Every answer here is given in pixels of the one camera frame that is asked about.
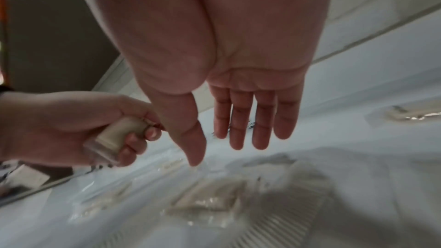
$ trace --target hand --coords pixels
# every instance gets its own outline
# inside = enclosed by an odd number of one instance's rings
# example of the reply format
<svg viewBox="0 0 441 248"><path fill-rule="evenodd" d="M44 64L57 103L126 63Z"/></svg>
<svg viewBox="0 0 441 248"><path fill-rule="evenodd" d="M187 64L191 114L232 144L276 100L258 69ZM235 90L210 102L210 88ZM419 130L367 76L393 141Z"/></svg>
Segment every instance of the hand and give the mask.
<svg viewBox="0 0 441 248"><path fill-rule="evenodd" d="M206 140L191 91L208 81L215 134L241 149L290 137L329 0L87 0L191 165Z"/></svg>
<svg viewBox="0 0 441 248"><path fill-rule="evenodd" d="M0 96L0 160L18 159L52 166L95 165L84 152L84 141L124 115L146 118L159 124L152 105L126 96L101 92L59 92ZM119 153L120 166L143 154L146 139L161 136L149 128L145 139L128 134Z"/></svg>

